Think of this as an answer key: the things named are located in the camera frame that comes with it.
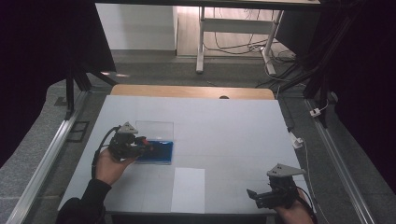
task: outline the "hand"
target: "hand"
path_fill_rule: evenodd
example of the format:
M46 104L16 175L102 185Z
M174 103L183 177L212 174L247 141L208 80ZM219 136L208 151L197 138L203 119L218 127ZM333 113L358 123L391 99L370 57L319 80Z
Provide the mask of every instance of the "hand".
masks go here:
M298 189L300 197L305 199L303 193ZM295 201L291 208L286 209L283 206L275 207L274 210L280 215L285 224L313 224L306 208L298 201Z
M96 179L111 186L120 179L125 168L135 160L136 158L128 158L124 161L116 161L106 148L100 153L96 164Z

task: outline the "wooden edge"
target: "wooden edge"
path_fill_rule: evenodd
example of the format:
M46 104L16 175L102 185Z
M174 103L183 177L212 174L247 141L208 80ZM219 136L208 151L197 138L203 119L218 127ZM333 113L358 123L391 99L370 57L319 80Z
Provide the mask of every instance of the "wooden edge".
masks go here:
M221 88L192 86L152 86L125 85L113 87L111 95L134 95L156 97L190 97L219 99L226 96L230 99L274 100L274 94L268 89Z

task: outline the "white card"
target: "white card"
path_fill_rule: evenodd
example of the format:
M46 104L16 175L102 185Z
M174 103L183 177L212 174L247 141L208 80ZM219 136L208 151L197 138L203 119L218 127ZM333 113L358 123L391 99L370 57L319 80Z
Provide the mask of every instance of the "white card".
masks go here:
M205 212L205 169L175 169L171 212Z

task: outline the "gray floor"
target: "gray floor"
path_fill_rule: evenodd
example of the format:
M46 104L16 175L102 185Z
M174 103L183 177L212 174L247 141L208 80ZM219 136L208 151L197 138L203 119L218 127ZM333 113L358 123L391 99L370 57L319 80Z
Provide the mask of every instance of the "gray floor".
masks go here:
M202 75L195 74L194 59L177 58L173 55L114 51L114 59L118 74L124 76L112 74L110 77L119 83L254 88L269 78L264 74L263 62L259 59L205 59L205 72ZM286 67L285 64L277 65L276 71L281 72ZM102 80L90 78L94 87L83 113L78 118L78 121L89 122L87 134L81 142L64 144L25 223L53 223L56 218L57 206L78 164L79 156L90 136L101 105L111 90ZM316 201L329 223L361 223L320 139L314 121L309 116L302 96L303 89L303 85L296 86L279 94L277 99L287 125L306 143L307 150L302 147L296 150L296 154L301 166L307 170L307 153L310 181ZM0 170L0 223L7 221L64 118L65 106L55 105L59 97L65 97L64 82L49 88L43 112L21 142L15 155ZM341 149L347 168L373 212L376 223L394 223L395 195L363 150L339 122L333 112L333 103L328 107L327 120L329 131ZM79 139L80 136L78 133L69 134L68 138ZM319 210L318 219L319 223L327 223Z

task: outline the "white wall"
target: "white wall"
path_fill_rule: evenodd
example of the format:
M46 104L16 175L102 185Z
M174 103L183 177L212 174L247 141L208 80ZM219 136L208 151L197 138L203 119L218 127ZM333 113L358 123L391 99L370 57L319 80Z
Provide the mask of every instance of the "white wall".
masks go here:
M96 4L111 49L177 48L177 7Z

